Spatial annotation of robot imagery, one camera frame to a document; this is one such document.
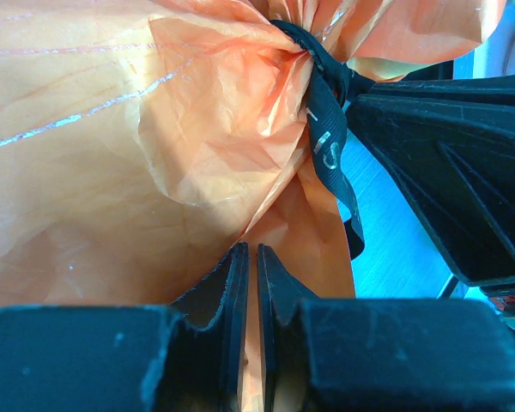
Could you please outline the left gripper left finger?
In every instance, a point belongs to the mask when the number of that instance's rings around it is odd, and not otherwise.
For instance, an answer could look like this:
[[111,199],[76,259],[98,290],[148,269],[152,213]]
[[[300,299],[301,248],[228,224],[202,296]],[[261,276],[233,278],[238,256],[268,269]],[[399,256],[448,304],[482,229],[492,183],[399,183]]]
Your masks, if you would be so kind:
[[168,306],[0,308],[0,411],[240,410],[249,260]]

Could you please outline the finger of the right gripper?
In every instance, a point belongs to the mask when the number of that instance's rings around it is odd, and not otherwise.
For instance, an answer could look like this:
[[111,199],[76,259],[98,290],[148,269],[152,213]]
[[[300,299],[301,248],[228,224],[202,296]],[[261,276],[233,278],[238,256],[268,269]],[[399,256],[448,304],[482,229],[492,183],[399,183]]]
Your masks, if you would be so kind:
[[515,284],[515,75],[379,83],[347,118],[454,275]]

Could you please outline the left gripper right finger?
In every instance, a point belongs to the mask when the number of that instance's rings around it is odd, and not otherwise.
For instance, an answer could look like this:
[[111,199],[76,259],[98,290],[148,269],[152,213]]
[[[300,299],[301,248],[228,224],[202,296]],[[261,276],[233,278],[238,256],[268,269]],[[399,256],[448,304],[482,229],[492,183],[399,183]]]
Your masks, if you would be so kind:
[[317,296],[257,252],[268,411],[515,411],[515,337],[476,300]]

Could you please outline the black ribbon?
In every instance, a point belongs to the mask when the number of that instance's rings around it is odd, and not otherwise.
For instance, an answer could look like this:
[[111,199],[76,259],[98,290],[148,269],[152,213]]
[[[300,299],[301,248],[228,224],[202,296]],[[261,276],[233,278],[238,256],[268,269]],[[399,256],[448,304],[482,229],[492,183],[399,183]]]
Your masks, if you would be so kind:
[[306,91],[312,164],[319,181],[350,213],[344,227],[350,257],[355,259],[364,251],[365,239],[357,197],[341,167],[348,134],[344,107],[366,93],[375,82],[335,60],[304,28],[287,21],[270,23],[312,57],[312,73]]

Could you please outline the orange wrapping paper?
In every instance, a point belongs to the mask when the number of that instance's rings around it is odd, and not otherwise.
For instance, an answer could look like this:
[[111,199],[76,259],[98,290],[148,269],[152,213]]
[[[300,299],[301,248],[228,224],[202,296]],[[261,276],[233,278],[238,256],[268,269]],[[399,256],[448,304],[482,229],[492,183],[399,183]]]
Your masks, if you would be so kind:
[[163,305],[241,240],[351,297],[312,168],[311,33],[377,81],[456,58],[502,1],[0,1],[0,308]]

